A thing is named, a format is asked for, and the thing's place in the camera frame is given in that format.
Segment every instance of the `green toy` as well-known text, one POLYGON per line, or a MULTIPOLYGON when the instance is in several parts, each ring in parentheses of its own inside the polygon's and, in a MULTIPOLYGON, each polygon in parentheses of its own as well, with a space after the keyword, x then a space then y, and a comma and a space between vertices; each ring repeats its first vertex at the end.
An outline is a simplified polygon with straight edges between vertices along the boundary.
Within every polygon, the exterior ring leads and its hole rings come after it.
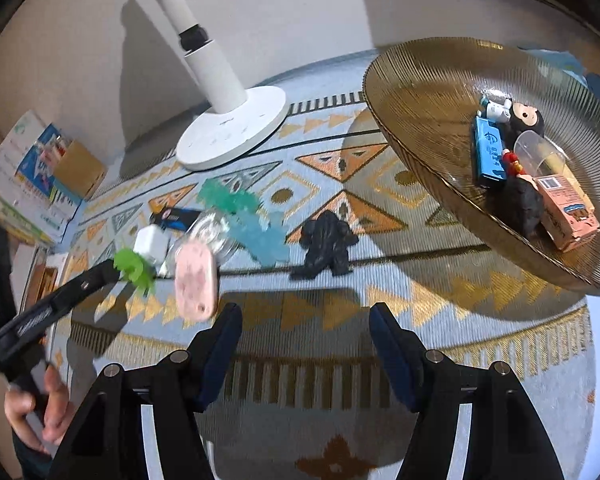
POLYGON ((113 266, 122 274, 121 279, 133 283, 142 295, 154 291, 154 270, 131 249, 120 249, 113 256, 113 266))
POLYGON ((260 208, 256 194, 241 189, 232 193, 216 178, 208 178, 198 192, 198 201, 205 207, 215 207, 223 213, 235 215, 238 211, 255 213, 260 208))

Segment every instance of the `blue card holder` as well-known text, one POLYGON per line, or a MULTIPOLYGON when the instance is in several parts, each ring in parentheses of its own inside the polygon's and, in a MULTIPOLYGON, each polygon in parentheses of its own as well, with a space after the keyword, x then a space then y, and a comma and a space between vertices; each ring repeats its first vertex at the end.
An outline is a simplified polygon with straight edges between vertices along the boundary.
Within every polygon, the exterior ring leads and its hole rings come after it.
POLYGON ((477 185, 485 188, 501 185, 507 174, 502 167, 500 131, 487 119, 476 117, 474 140, 477 185))

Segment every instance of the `teal plastic toy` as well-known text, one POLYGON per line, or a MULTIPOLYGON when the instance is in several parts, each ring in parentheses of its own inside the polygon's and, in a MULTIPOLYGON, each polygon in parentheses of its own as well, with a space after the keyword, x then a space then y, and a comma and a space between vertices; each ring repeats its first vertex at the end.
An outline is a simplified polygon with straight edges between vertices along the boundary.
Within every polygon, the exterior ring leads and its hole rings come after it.
POLYGON ((263 267, 289 261, 289 246, 285 244, 286 231, 282 227, 282 213, 272 213, 269 225, 263 229, 260 217, 246 210, 227 218, 229 234, 247 249, 263 267))
POLYGON ((260 199, 256 194, 243 189, 232 193, 216 178, 205 180, 198 192, 198 201, 206 208, 215 207, 229 215, 235 215, 238 211, 255 213, 260 208, 260 199))
POLYGON ((113 256, 113 266, 122 274, 121 279, 135 285, 142 295, 154 291, 154 270, 131 249, 120 249, 113 256))

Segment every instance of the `clear plastic container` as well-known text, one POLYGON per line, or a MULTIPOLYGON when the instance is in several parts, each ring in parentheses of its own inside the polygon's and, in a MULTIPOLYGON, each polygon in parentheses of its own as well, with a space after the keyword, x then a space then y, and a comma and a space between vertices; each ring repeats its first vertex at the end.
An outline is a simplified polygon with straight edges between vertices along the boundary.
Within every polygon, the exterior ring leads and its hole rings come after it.
POLYGON ((513 146, 513 152, 518 156, 524 170, 532 177, 562 174, 564 171, 564 152, 532 130, 520 134, 513 146))
POLYGON ((158 273, 163 278, 172 278, 176 273, 176 256, 189 240, 200 240, 211 250, 216 265, 225 263, 238 248, 238 242, 229 236, 229 224, 224 214, 217 209, 207 209, 193 222, 189 230, 174 243, 158 273))

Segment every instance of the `human hand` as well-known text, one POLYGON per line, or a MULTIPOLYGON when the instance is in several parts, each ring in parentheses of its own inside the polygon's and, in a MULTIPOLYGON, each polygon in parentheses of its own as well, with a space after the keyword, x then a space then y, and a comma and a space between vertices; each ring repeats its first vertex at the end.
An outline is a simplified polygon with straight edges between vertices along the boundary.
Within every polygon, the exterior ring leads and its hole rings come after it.
MULTIPOLYGON (((75 406, 69 402, 69 389, 62 382, 58 370, 49 365, 45 371, 45 390, 49 401, 45 410, 42 438, 59 446, 75 414, 75 406)), ((28 392, 9 390, 4 396, 4 413, 15 434, 31 449, 49 454, 33 432, 25 417, 35 408, 36 401, 28 392)))

